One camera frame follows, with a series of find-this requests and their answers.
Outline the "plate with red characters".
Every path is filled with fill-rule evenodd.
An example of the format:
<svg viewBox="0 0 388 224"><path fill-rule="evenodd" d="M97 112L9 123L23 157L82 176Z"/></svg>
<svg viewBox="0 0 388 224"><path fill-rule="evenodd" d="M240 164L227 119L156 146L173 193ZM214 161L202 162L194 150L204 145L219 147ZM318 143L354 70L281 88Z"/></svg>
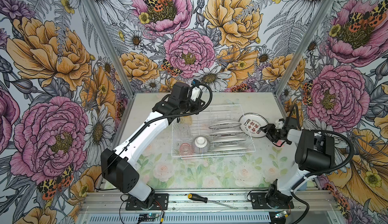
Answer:
<svg viewBox="0 0 388 224"><path fill-rule="evenodd" d="M261 129L268 125L268 121L256 113L246 113L239 118L240 129L252 138L263 138L266 133Z"/></svg>

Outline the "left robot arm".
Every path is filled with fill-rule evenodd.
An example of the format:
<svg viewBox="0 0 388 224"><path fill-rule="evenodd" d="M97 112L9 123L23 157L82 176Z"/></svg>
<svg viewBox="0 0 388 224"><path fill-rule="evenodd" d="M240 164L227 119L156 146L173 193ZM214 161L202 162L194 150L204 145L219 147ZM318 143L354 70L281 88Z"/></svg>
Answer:
<svg viewBox="0 0 388 224"><path fill-rule="evenodd" d="M174 120L199 114L210 105L212 95L208 101L201 98L205 90L212 91L198 80L193 80L190 85L177 82L171 93L154 105L146 120L127 140L113 150L102 152L102 178L121 193L129 194L149 207L154 202L155 191L140 179L134 166L150 143Z"/></svg>

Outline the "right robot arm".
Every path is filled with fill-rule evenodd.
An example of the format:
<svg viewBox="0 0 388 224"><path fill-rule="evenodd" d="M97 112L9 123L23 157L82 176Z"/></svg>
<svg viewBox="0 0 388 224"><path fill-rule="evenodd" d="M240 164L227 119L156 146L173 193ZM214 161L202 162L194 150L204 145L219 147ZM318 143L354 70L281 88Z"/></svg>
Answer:
<svg viewBox="0 0 388 224"><path fill-rule="evenodd" d="M332 136L311 130L278 129L274 124L261 127L260 130L273 143L281 141L297 144L295 163L291 170L276 179L265 196L266 203L271 208L288 206L293 194L309 180L317 177L317 172L335 166Z"/></svg>

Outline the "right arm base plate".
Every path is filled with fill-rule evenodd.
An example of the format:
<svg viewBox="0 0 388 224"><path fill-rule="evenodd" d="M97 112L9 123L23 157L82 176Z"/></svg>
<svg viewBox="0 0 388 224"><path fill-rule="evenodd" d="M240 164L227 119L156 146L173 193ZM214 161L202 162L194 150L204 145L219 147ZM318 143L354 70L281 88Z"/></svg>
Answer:
<svg viewBox="0 0 388 224"><path fill-rule="evenodd" d="M294 209L292 196L275 193L268 197L264 192L253 192L248 195L253 209Z"/></svg>

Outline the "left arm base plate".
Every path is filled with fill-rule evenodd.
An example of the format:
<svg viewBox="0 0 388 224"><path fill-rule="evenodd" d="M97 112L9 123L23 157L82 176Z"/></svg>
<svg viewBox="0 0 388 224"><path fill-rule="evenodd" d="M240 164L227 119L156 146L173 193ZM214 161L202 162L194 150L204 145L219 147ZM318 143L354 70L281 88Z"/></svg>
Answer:
<svg viewBox="0 0 388 224"><path fill-rule="evenodd" d="M146 210L167 210L169 203L169 194L151 194L145 201L140 201L134 196L129 195L125 210L127 211L146 211Z"/></svg>

